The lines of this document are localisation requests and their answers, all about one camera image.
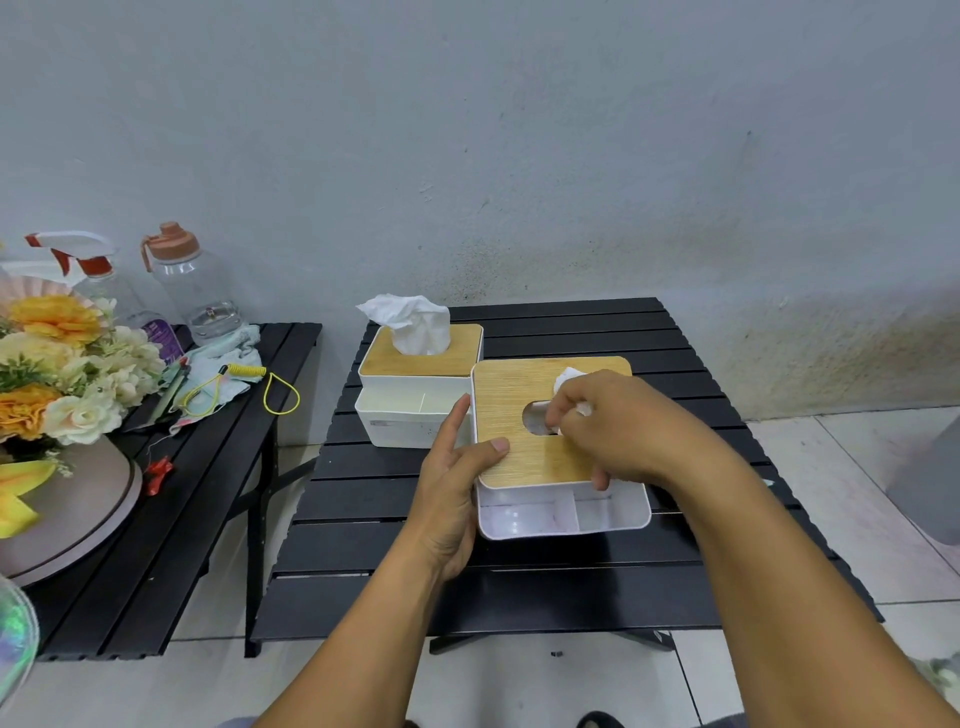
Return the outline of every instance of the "hand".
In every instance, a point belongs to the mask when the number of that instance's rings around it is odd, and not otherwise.
[[[593,413],[577,412],[587,401]],[[568,379],[546,412],[594,460],[592,480],[606,490],[611,474],[622,480],[665,487],[686,482],[714,453],[732,452],[709,427],[642,379],[609,370]]]
[[[422,549],[446,581],[460,573],[476,538],[476,506],[471,497],[477,475],[510,450],[506,438],[454,449],[470,396],[463,395],[440,425],[433,448],[423,458],[410,515],[400,536]]]

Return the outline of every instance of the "right hand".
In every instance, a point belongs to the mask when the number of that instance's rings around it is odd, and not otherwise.
[[[591,415],[577,412],[582,401],[593,408]],[[645,381],[610,370],[568,379],[550,402],[546,424],[593,456],[597,490],[607,489],[611,475],[679,486],[713,454],[732,452],[712,429]]]

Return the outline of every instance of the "white tissue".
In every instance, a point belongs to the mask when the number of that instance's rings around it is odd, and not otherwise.
[[[564,385],[564,382],[568,379],[573,379],[575,376],[583,376],[586,372],[581,372],[579,369],[574,369],[573,367],[567,367],[564,369],[560,376],[557,377],[557,381],[553,383],[553,393],[556,395],[560,388]],[[582,401],[577,404],[577,412],[582,414],[584,417],[589,417],[593,414],[593,407],[590,406],[588,401]]]
[[[381,293],[357,308],[371,321],[391,330],[400,353],[432,355],[450,346],[450,309],[424,296]]]

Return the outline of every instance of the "shoe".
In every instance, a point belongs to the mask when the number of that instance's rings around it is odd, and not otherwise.
[[[580,718],[577,728],[623,728],[623,723],[602,711],[590,711]]]

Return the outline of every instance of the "spray bottle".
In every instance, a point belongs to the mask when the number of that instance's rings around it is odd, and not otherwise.
[[[147,309],[132,287],[110,264],[108,255],[116,249],[102,235],[85,231],[35,232],[27,235],[34,248],[49,248],[65,276],[70,273],[70,261],[76,260],[86,278],[74,285],[74,290],[89,299],[112,299],[113,321],[130,328],[142,328],[147,338],[160,347],[160,356],[166,363],[183,356],[183,349],[173,328],[160,314]]]

